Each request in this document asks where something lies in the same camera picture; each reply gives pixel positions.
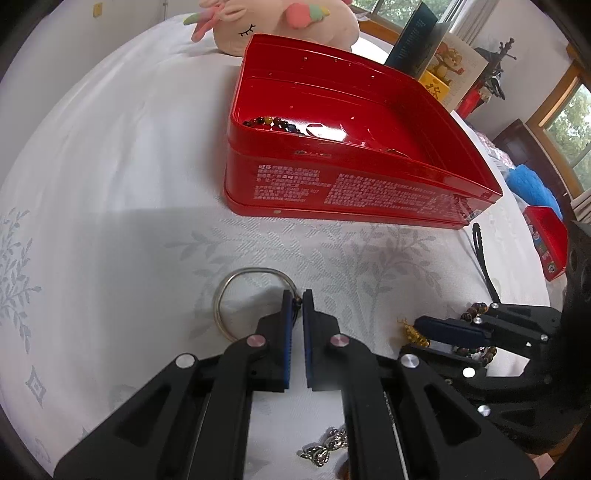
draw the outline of gold charm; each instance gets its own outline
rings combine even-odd
[[[421,335],[415,327],[409,325],[406,319],[399,320],[398,323],[402,324],[404,333],[406,333],[409,342],[416,343],[423,347],[429,347],[431,345],[431,340]]]

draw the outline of white bedsheet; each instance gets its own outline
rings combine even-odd
[[[223,352],[212,294],[238,267],[285,271],[344,333],[388,356],[404,343],[397,319],[458,317],[490,301],[468,229],[228,210],[225,131],[241,60],[218,53],[211,35],[192,44],[181,21],[143,33],[80,81],[0,192],[0,403],[50,472],[178,353]],[[384,60],[365,40],[356,49]],[[507,303],[548,305],[530,233],[491,169],[505,196],[478,222],[493,283]],[[264,275],[236,281],[224,303],[231,328],[251,332],[278,309],[281,289]],[[491,372],[523,366],[501,351]],[[346,452],[317,469],[296,451],[342,423],[338,393],[306,388],[299,321],[290,389],[255,396],[245,478],[333,478]]]

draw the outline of blue plush toy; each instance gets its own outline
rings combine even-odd
[[[525,165],[517,165],[505,179],[513,193],[523,198],[530,205],[550,207],[562,220],[562,212],[552,192],[546,188],[538,174]]]

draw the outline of metal trinket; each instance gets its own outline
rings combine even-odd
[[[347,448],[347,445],[347,432],[345,429],[330,429],[322,445],[312,445],[308,448],[302,448],[302,451],[298,452],[298,455],[320,467],[329,461],[330,452]]]

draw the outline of window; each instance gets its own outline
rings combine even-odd
[[[544,128],[585,190],[591,188],[591,92],[581,84]]]
[[[443,17],[451,4],[457,4],[459,1],[461,0],[424,0],[439,18]],[[369,21],[360,22],[362,31],[382,38],[379,33],[384,27],[389,28],[396,34],[382,40],[393,43],[419,3],[420,0],[353,0],[352,9],[355,13],[365,12],[369,18]]]
[[[569,54],[576,54],[569,47]],[[572,198],[591,189],[591,76],[575,59],[527,126],[562,176]]]
[[[425,4],[439,18],[454,0],[425,0]],[[369,18],[377,16],[403,27],[410,19],[420,0],[353,0],[353,5],[370,12]]]

